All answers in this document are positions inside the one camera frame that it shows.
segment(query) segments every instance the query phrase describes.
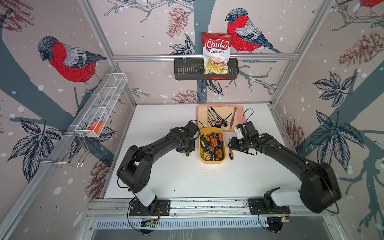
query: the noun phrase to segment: yellow plastic tray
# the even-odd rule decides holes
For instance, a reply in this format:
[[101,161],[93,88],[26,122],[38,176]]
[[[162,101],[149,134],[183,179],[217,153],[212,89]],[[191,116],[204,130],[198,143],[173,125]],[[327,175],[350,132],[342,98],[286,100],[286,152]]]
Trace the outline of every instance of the yellow plastic tray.
[[201,159],[201,161],[202,161],[203,163],[205,163],[205,164],[219,164],[219,163],[224,162],[224,160],[225,160],[226,157],[227,157],[227,150],[225,149],[225,148],[226,148],[226,145],[225,145],[225,140],[224,140],[224,133],[223,133],[223,131],[220,130],[220,128],[217,128],[217,127],[205,127],[204,129],[205,129],[205,133],[204,133],[204,135],[211,134],[212,132],[214,132],[214,133],[221,133],[221,134],[223,135],[223,154],[224,154],[224,158],[223,158],[223,160],[220,160],[220,161],[209,161],[209,160],[205,161],[204,159],[206,158],[207,154],[204,153],[204,155],[203,155],[203,149],[201,148],[200,143],[199,143],[199,153],[200,153],[200,159]]

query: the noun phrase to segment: black metal basket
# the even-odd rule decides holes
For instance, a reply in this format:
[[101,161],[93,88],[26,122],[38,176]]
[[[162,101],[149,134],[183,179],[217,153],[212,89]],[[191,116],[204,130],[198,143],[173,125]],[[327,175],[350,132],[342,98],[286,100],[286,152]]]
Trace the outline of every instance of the black metal basket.
[[204,74],[204,60],[201,58],[187,58],[184,62],[182,58],[175,59],[175,79],[180,80],[227,80],[236,79],[239,74],[239,66],[237,58],[230,58],[228,60],[227,74],[209,73]]

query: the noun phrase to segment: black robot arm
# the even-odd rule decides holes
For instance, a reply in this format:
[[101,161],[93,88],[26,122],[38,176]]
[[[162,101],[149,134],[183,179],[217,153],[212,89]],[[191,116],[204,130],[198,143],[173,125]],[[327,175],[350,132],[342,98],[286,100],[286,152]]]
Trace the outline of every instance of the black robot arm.
[[312,212],[320,213],[341,198],[336,175],[330,165],[301,158],[267,133],[259,135],[252,122],[239,124],[237,129],[243,137],[233,137],[228,147],[244,153],[250,148],[256,149],[288,168],[301,180],[300,199]]
[[188,122],[185,127],[175,127],[163,138],[142,147],[131,146],[117,171],[117,176],[133,192],[141,191],[148,183],[152,164],[167,152],[176,148],[177,152],[189,153],[195,150],[192,137],[199,130],[196,124]]

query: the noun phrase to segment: wire rack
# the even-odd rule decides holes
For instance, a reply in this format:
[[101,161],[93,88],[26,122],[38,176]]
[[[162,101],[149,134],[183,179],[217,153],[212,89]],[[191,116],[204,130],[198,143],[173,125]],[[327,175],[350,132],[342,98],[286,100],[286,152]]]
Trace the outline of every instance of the wire rack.
[[111,74],[75,132],[87,137],[99,137],[126,83],[127,76],[124,73]]

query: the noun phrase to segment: black mounting plate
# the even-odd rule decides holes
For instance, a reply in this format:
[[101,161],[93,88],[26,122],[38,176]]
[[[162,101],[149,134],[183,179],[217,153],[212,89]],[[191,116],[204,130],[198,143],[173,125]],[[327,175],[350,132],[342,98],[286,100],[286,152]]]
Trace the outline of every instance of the black mounting plate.
[[249,202],[249,210],[251,212],[251,215],[258,215],[258,214],[284,214],[283,212],[286,212],[287,214],[291,213],[291,210],[288,206],[284,207],[278,207],[272,209],[266,209],[264,205],[264,198],[255,198],[255,199],[248,199]]
[[[156,208],[160,207],[161,209],[161,216],[169,216],[169,209],[170,209],[170,200],[157,200]],[[152,215],[147,214],[147,212],[142,207],[142,204],[137,200],[133,200],[131,203],[131,209],[129,211],[129,215],[131,217],[141,217],[141,216],[158,216],[159,211],[156,210]]]

